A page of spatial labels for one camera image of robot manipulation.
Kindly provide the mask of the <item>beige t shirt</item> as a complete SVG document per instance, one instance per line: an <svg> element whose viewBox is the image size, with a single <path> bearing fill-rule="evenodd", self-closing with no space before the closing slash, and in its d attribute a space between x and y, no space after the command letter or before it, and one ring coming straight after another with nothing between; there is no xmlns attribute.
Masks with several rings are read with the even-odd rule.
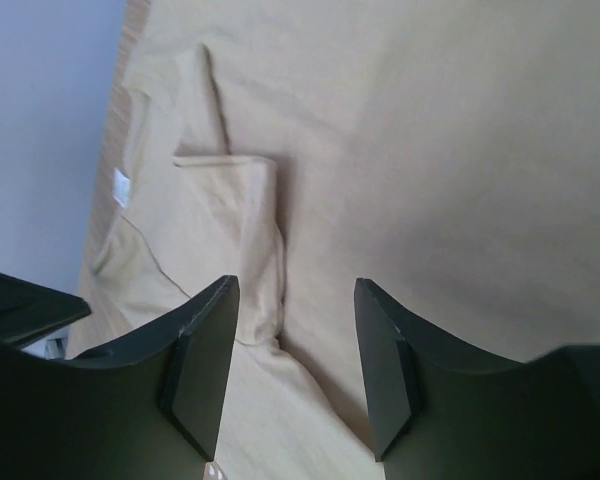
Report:
<svg viewBox="0 0 600 480"><path fill-rule="evenodd" d="M500 355L600 343L600 1L131 1L69 352L217 277L230 479L379 479L355 280Z"/></svg>

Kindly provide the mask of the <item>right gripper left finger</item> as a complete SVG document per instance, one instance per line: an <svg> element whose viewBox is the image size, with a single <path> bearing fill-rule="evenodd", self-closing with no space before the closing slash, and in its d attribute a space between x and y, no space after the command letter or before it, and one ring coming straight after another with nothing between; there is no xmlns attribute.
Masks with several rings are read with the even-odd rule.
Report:
<svg viewBox="0 0 600 480"><path fill-rule="evenodd" d="M71 360L0 340L0 479L200 479L215 456L240 299L226 275Z"/></svg>

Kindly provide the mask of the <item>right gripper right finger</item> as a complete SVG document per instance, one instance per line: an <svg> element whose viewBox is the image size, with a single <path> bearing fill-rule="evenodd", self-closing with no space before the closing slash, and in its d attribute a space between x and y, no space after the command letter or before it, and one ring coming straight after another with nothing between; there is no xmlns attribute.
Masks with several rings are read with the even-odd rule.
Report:
<svg viewBox="0 0 600 480"><path fill-rule="evenodd" d="M482 350L369 279L354 291L375 458L389 479L600 479L600 345L526 363Z"/></svg>

